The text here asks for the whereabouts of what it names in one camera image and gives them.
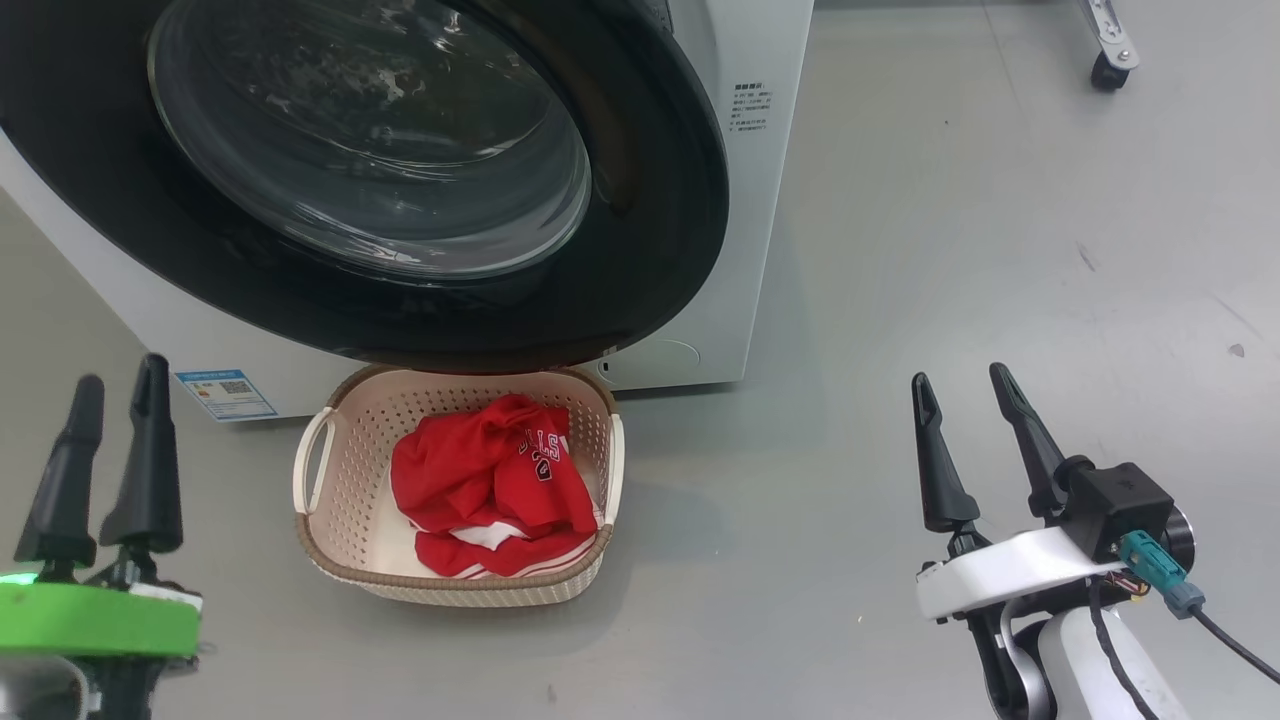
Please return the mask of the red garment with Bulls print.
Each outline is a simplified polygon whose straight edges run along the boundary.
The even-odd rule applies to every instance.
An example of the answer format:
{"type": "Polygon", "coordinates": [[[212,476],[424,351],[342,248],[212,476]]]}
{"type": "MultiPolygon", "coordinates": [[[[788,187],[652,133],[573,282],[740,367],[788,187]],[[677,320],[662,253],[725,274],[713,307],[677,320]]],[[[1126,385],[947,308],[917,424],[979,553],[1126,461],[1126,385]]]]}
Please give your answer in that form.
{"type": "Polygon", "coordinates": [[[568,433],[568,410],[525,395],[428,416],[393,451],[396,505],[430,537],[493,551],[589,536],[596,506],[568,433]]]}

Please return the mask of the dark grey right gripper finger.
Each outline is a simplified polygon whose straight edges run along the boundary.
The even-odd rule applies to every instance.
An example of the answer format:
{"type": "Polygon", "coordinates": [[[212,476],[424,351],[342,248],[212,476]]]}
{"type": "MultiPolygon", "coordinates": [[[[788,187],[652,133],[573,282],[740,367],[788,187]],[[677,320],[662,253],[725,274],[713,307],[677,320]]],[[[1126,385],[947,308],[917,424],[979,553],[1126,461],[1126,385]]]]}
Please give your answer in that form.
{"type": "Polygon", "coordinates": [[[960,480],[942,433],[943,414],[923,372],[911,379],[911,409],[924,527],[940,534],[970,530],[980,510],[960,480]]]}
{"type": "Polygon", "coordinates": [[[1030,514],[1038,519],[1057,519],[1065,509],[1068,495],[1056,483],[1055,473],[1065,456],[1009,368],[1002,363],[992,363],[989,378],[1000,411],[1014,430],[1027,471],[1030,514]]]}

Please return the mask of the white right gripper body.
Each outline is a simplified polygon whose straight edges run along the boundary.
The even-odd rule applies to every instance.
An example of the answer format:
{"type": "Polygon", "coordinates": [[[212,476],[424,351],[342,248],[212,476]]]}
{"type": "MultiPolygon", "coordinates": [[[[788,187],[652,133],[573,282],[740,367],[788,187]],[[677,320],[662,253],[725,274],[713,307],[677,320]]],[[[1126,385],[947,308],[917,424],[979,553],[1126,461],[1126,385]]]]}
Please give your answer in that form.
{"type": "Polygon", "coordinates": [[[928,620],[1001,603],[1123,568],[1096,562],[1065,530],[1024,532],[916,574],[916,602],[928,620]]]}

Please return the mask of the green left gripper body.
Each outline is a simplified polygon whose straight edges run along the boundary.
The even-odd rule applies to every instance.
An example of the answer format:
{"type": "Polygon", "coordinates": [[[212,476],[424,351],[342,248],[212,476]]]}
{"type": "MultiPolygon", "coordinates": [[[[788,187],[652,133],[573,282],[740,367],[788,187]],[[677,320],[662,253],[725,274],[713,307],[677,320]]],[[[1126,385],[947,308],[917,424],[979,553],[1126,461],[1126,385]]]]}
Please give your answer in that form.
{"type": "Polygon", "coordinates": [[[147,583],[105,585],[0,577],[0,656],[184,659],[197,655],[204,598],[147,583]]]}

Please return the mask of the white rolling partition panel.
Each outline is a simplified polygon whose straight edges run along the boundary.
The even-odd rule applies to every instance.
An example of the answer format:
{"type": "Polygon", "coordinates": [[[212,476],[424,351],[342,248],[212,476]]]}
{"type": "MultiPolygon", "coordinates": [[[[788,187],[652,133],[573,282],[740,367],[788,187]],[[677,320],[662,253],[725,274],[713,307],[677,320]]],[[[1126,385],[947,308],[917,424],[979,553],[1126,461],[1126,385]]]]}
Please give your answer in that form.
{"type": "Polygon", "coordinates": [[[1106,63],[1120,70],[1135,69],[1140,64],[1140,56],[1119,18],[1114,0],[1075,0],[1075,3],[1083,10],[1106,63]]]}

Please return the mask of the red garment with white stripes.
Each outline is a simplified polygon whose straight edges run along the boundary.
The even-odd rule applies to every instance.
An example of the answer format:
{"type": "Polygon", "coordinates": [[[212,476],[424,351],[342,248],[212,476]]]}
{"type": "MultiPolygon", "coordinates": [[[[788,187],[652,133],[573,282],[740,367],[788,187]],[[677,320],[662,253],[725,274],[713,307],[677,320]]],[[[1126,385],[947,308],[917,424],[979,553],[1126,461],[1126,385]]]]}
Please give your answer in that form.
{"type": "Polygon", "coordinates": [[[577,532],[563,523],[526,528],[498,520],[439,532],[417,529],[413,551],[442,578],[515,578],[572,562],[594,539],[593,530],[577,532]]]}

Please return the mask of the cream perforated laundry basket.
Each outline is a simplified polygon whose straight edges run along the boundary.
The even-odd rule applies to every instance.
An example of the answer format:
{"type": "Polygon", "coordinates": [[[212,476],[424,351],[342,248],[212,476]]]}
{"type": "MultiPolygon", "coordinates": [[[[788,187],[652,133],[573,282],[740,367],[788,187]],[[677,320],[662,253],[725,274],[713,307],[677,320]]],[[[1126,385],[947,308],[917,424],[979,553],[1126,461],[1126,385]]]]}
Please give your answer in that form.
{"type": "Polygon", "coordinates": [[[623,479],[623,423],[614,396],[593,374],[447,375],[369,366],[310,420],[294,456],[292,500],[303,551],[335,580],[407,603],[517,609],[571,601],[595,580],[623,479]],[[417,560],[416,532],[396,506],[393,448],[426,416],[476,411],[507,393],[568,411],[568,446],[600,527],[576,550],[513,578],[480,570],[439,577],[417,560]]]}

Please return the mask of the blue energy label sticker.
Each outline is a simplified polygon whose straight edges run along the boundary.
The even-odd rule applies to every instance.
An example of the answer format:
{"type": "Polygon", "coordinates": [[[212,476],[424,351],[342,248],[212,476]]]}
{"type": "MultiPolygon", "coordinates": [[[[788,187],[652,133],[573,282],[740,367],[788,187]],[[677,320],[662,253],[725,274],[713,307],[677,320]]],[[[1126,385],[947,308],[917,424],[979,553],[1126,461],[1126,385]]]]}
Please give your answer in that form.
{"type": "Polygon", "coordinates": [[[174,377],[215,421],[256,421],[279,416],[274,406],[239,369],[177,372],[174,377]]]}

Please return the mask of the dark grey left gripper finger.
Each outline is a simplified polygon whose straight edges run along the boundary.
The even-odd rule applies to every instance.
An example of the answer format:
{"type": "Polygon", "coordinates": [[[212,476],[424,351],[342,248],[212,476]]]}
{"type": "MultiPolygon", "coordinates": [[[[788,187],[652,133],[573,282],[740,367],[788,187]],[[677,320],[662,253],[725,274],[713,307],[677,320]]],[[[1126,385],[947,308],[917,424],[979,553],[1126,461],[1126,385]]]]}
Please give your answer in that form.
{"type": "Polygon", "coordinates": [[[100,377],[78,379],[17,543],[17,562],[41,562],[47,569],[95,565],[97,543],[88,530],[88,515],[93,460],[102,439],[104,392],[100,377]]]}
{"type": "Polygon", "coordinates": [[[172,553],[184,542],[177,432],[172,420],[169,363],[143,356],[129,405],[132,441],[116,502],[99,543],[172,553]]]}

